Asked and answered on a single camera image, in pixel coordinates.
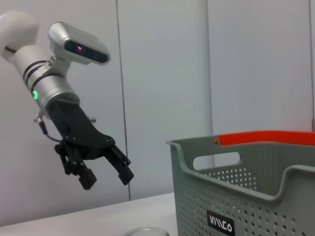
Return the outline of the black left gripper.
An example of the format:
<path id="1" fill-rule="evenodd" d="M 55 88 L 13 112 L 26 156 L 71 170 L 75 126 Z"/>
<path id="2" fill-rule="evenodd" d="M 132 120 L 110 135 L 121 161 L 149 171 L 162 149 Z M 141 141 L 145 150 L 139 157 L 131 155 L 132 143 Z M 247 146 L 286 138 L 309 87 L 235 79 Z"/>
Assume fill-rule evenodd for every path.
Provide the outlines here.
<path id="1" fill-rule="evenodd" d="M 134 177 L 129 168 L 131 161 L 110 136 L 94 127 L 78 104 L 57 100 L 48 114 L 65 141 L 55 145 L 55 152 L 60 156 L 66 175 L 79 176 L 83 189 L 90 190 L 97 178 L 83 160 L 104 156 L 118 172 L 123 185 L 130 183 Z"/>

